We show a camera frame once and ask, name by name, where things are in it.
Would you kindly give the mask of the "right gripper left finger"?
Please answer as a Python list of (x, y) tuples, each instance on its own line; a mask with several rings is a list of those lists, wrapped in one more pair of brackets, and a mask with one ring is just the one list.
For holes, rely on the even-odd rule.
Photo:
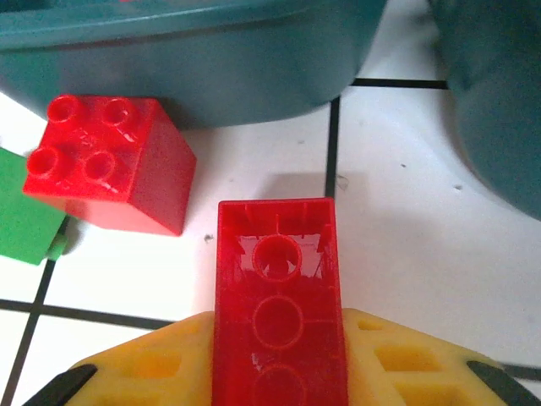
[(26, 405), (210, 405), (214, 313), (82, 359)]

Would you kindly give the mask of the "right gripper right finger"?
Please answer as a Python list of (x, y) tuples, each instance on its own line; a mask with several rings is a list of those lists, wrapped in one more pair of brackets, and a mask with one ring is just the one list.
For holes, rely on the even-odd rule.
[(344, 311), (351, 405), (538, 405), (491, 358), (361, 310)]

